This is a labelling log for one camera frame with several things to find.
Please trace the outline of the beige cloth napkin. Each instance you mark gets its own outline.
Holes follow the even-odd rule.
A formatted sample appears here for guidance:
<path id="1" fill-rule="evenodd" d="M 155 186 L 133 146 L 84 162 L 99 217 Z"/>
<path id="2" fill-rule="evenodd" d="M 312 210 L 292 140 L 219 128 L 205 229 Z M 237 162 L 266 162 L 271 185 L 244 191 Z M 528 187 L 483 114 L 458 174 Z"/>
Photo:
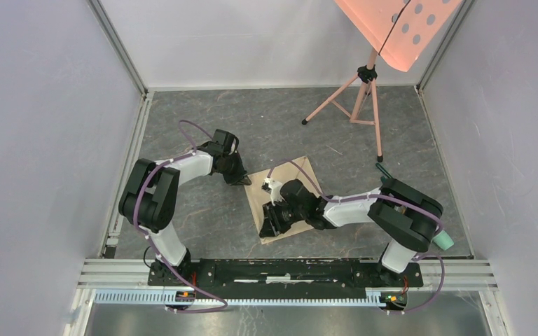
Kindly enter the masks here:
<path id="1" fill-rule="evenodd" d="M 286 160 L 249 177 L 251 185 L 244 189 L 263 245 L 313 229 L 321 194 L 309 157 Z"/>

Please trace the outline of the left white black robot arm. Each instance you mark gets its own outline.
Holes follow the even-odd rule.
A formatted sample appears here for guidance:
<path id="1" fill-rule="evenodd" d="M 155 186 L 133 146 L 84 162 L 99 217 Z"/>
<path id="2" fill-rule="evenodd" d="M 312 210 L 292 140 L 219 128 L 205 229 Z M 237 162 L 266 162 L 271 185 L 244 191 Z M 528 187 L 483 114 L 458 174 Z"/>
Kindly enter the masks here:
<path id="1" fill-rule="evenodd" d="M 222 175 L 230 186 L 250 186 L 238 152 L 240 140 L 216 129 L 212 138 L 179 157 L 135 162 L 122 193 L 118 211 L 144 235 L 156 259 L 166 265 L 165 276 L 175 285 L 192 276 L 191 257 L 172 224 L 179 187 L 193 179 Z"/>

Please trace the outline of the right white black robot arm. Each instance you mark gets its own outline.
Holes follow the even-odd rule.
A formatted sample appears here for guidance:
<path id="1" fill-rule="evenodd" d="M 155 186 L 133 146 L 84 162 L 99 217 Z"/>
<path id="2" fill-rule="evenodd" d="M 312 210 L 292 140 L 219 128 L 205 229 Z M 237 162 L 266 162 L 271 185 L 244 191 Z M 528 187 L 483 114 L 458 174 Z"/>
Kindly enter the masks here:
<path id="1" fill-rule="evenodd" d="M 316 195 L 298 179 L 281 183 L 265 178 L 261 188 L 270 196 L 262 206 L 262 238 L 283 235 L 301 221 L 316 230 L 376 224 L 391 238 L 376 267 L 386 286 L 402 280 L 409 263 L 427 252 L 442 231 L 441 204 L 395 178 L 371 192 L 345 197 Z"/>

